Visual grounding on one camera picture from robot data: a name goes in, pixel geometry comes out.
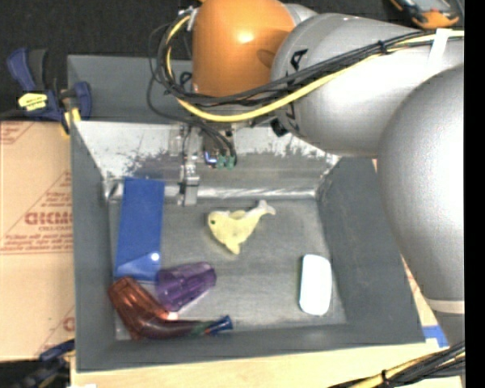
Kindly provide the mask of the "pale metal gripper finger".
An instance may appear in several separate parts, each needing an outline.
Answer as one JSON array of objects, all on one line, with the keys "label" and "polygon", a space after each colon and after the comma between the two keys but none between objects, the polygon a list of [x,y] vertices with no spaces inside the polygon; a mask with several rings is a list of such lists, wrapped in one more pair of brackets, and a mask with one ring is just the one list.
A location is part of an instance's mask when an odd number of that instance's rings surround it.
[{"label": "pale metal gripper finger", "polygon": [[171,127],[169,132],[168,151],[170,156],[183,153],[184,127]]},{"label": "pale metal gripper finger", "polygon": [[197,202],[200,175],[195,164],[184,164],[179,182],[179,194],[182,206],[193,206]]}]

